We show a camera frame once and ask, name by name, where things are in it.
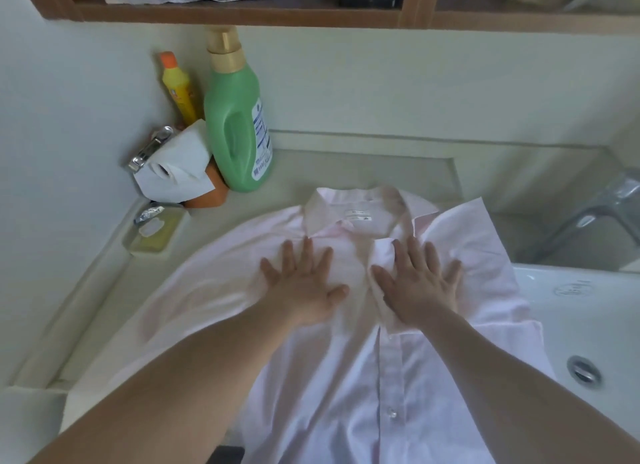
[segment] bathtub drain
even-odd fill
[[[584,387],[595,390],[602,386],[600,370],[587,358],[572,356],[566,363],[566,367],[575,381]]]

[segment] bathtub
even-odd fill
[[[558,381],[640,439],[640,274],[514,264]],[[573,376],[585,358],[600,386]]]

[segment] wooden cabinet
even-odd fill
[[[32,2],[45,18],[73,21],[640,33],[640,17],[635,15],[541,12],[510,0],[403,0],[394,9],[342,8],[338,0],[201,1],[141,6],[107,5],[104,0]]]

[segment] finger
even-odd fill
[[[404,245],[402,245],[399,240],[394,240],[392,243],[394,245],[394,250],[396,250],[396,266],[398,270],[405,270],[413,267]]]
[[[295,270],[296,258],[293,255],[293,243],[287,240],[282,244],[282,275],[291,275]]]
[[[429,271],[437,275],[442,275],[442,269],[440,268],[440,258],[438,257],[438,251],[433,243],[427,242],[424,244],[424,253],[426,254],[427,267]]]
[[[267,285],[269,287],[277,284],[280,280],[280,272],[273,268],[273,265],[271,265],[271,262],[269,262],[268,259],[263,258],[260,261],[260,270],[264,274],[264,278],[267,280]]]
[[[424,259],[424,252],[420,250],[420,242],[416,237],[409,237],[409,240],[406,243],[409,258],[411,258],[411,263],[419,271],[427,270],[427,262]]]
[[[334,290],[331,290],[326,295],[326,298],[328,299],[329,303],[332,306],[337,306],[342,301],[347,299],[348,295],[349,295],[349,286],[348,285],[341,285],[340,287],[336,287]]]
[[[449,266],[449,271],[445,277],[445,281],[453,287],[454,290],[458,289],[458,284],[462,279],[462,262],[454,260]]]
[[[303,274],[310,274],[314,267],[314,243],[309,237],[305,237],[302,242],[302,255],[298,269]]]
[[[384,295],[389,296],[396,287],[396,281],[391,277],[391,274],[378,265],[371,266],[371,273],[373,274],[373,278],[376,279],[376,282],[378,282]]]
[[[331,270],[331,262],[333,260],[333,249],[331,247],[324,250],[322,254],[322,258],[320,258],[320,262],[316,267],[316,277],[322,282],[326,283],[326,280],[329,278],[329,271]]]

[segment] faucet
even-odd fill
[[[542,242],[522,250],[516,260],[538,264],[575,237],[598,218],[610,217],[640,246],[640,208],[629,213],[631,201],[640,198],[640,169],[625,169],[585,208],[578,210]]]

